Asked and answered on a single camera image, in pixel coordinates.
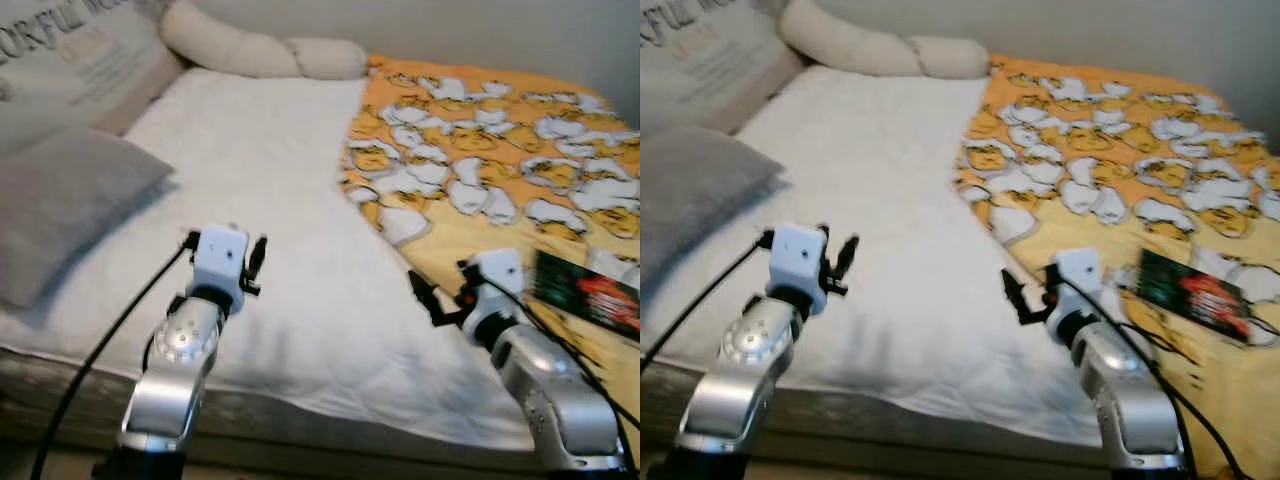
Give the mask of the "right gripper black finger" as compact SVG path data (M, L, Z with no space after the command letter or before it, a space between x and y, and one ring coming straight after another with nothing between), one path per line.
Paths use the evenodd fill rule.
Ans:
M1024 285L1007 269L1001 270L1004 293L1018 319L1030 319L1032 311L1024 296Z
M430 319L442 314L439 298L435 296L436 285L415 270L407 271L407 280L412 296L425 307Z

